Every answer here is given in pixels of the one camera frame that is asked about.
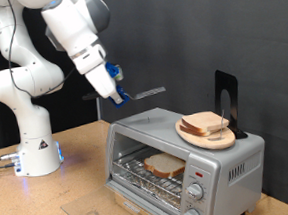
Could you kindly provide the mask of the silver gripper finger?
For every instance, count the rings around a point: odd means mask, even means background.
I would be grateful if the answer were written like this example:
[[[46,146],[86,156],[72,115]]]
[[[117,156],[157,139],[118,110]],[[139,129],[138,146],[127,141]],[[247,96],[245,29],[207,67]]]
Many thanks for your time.
[[[110,96],[110,98],[112,99],[112,102],[114,102],[115,104],[119,105],[123,102],[122,97],[120,96],[120,94],[118,93],[114,93]]]

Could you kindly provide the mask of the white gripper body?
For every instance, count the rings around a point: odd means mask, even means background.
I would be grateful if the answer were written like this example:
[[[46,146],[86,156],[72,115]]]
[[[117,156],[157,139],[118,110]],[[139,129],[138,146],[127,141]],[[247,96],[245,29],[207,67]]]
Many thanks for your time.
[[[102,98],[116,97],[117,90],[115,89],[115,80],[110,77],[104,64],[100,64],[91,69],[91,71],[85,74],[85,78],[88,79],[90,84]]]

